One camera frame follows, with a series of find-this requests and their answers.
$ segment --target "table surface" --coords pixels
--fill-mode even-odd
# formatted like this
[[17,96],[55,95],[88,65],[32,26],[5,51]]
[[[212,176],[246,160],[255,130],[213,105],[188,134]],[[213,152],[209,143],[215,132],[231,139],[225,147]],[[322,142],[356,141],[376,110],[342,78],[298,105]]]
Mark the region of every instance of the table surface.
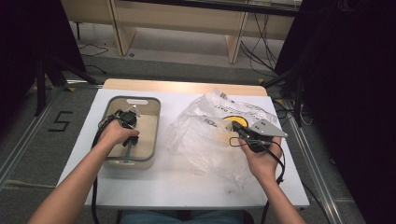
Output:
[[[106,110],[108,101],[118,95],[155,97],[162,104],[155,161],[147,170],[109,168],[103,166],[98,175],[97,205],[117,209],[240,209],[263,207],[266,196],[248,169],[249,176],[240,185],[222,173],[210,170],[198,175],[187,169],[183,156],[174,155],[164,147],[166,129],[193,100],[216,88],[232,100],[257,105],[275,114],[271,98],[260,86],[184,83],[130,79],[109,79],[99,90],[81,129],[72,154],[64,167],[59,183],[89,152],[97,123]],[[308,206],[303,185],[290,155],[285,139],[282,147],[286,158],[285,181],[281,188],[295,206]],[[85,202],[91,204],[91,193]]]

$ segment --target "gray floor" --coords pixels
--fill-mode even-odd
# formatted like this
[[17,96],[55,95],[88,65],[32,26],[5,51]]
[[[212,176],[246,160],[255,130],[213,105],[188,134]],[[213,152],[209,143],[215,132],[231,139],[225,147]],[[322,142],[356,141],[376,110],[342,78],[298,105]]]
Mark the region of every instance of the gray floor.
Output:
[[[70,24],[76,33],[76,25],[72,22]],[[106,25],[89,23],[80,25],[81,39],[78,40],[80,47],[86,44],[93,44],[108,49],[107,52],[95,57],[83,57],[85,64],[93,64],[107,71],[107,74],[102,74],[96,68],[88,67],[89,72],[95,78],[126,77],[144,79],[147,77],[149,79],[172,80],[172,77],[177,77],[178,74],[176,73],[180,72],[191,74],[191,78],[197,78],[200,75],[197,74],[199,73],[197,71],[201,71],[202,80],[208,82],[217,82],[217,78],[228,80],[225,83],[234,83],[245,79],[245,84],[251,84],[258,82],[259,78],[264,78],[264,80],[270,78],[253,71],[252,67],[260,71],[265,71],[266,69],[261,65],[252,63],[242,51],[239,52],[237,62],[230,64],[228,62],[225,39],[222,35],[139,29],[128,54],[120,56],[117,53],[112,32],[112,28]],[[244,38],[244,42],[247,46],[253,48],[257,39]],[[278,40],[270,40],[269,42],[273,53],[277,55],[282,48],[283,42]],[[80,50],[82,54],[87,55],[102,51],[104,50],[92,46]],[[255,52],[265,58],[262,42]],[[150,73],[149,68],[151,66],[161,66],[169,69],[162,76],[156,77],[155,74]],[[268,94],[274,98],[279,97],[279,88],[279,86],[275,86],[269,89]],[[50,193],[51,188],[56,185],[95,94],[96,89],[86,88],[60,92],[51,107],[48,117],[35,134],[34,141],[27,148],[23,157],[21,157],[21,161],[9,177],[10,180],[19,180],[23,183],[35,184],[35,186],[5,185],[1,189],[0,223],[26,222],[35,211],[35,208]],[[8,132],[1,134],[0,164],[6,161],[12,149],[22,138],[31,120],[34,119],[34,110],[35,91],[31,90],[23,99],[19,110],[11,117],[13,125],[9,127]],[[64,115],[68,116],[68,120],[72,121],[67,127],[67,132],[49,133],[48,129],[57,128],[53,126],[53,121],[58,115],[58,111],[73,111],[72,114]],[[287,133],[293,133],[291,120],[281,120],[281,122],[284,122],[283,129]],[[351,198],[336,166],[329,162],[331,156],[323,144],[322,137],[315,126],[315,121],[311,125],[304,124],[302,130],[343,223],[364,223],[359,209]],[[302,181],[318,196],[318,186],[316,186],[315,179],[306,163],[306,158],[299,147],[298,138],[291,134],[290,138],[288,138],[288,144]],[[308,223],[327,222],[314,197],[308,191],[306,193],[311,200],[311,205],[300,210],[304,219]],[[248,211],[254,216],[256,223],[260,223],[262,210],[251,209]],[[99,214],[103,223],[115,222],[116,211],[100,209]],[[91,222],[89,208],[86,208],[78,223]],[[267,223],[276,223],[271,209],[267,217]]]

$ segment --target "forearm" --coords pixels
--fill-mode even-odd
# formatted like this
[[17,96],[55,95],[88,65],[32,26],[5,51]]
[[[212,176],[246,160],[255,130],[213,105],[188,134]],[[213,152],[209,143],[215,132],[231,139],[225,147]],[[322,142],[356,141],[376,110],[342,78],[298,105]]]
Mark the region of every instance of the forearm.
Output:
[[103,160],[114,144],[102,140],[38,207],[29,223],[75,223]]
[[274,208],[273,210],[275,211],[278,223],[305,223],[303,218],[275,181],[264,182],[259,179],[259,183],[262,185],[269,203]]

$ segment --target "beige plastic tub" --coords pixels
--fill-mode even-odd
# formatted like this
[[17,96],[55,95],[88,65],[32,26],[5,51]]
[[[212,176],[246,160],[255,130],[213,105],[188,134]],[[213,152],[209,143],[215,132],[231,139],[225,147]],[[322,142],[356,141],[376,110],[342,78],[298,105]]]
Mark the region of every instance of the beige plastic tub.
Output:
[[140,113],[137,117],[135,128],[140,132],[137,144],[132,147],[130,157],[125,157],[127,147],[122,144],[115,145],[107,155],[105,166],[133,169],[148,169],[154,163],[155,143],[161,103],[156,98],[116,96],[107,106],[104,117],[115,113],[117,110],[127,111],[135,105]]

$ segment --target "white table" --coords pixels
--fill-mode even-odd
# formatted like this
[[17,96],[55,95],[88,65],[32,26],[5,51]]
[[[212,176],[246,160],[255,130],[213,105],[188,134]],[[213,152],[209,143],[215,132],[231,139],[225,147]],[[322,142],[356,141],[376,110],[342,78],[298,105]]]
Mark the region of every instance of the white table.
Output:
[[[161,101],[155,162],[147,170],[111,169],[103,166],[98,175],[98,206],[118,209],[240,209],[262,207],[266,203],[266,196],[256,179],[250,178],[241,189],[233,181],[221,178],[216,171],[196,175],[186,169],[185,158],[172,155],[165,149],[166,128],[194,99],[202,96],[201,93],[99,90],[59,183],[90,151],[97,124],[104,115],[107,103],[117,95],[155,97]],[[235,101],[257,105],[270,113],[276,113],[269,97],[229,96]],[[282,140],[282,147],[286,157],[286,173],[285,181],[280,186],[293,205],[308,206],[309,201],[285,139]],[[90,193],[86,205],[91,204],[91,197]]]

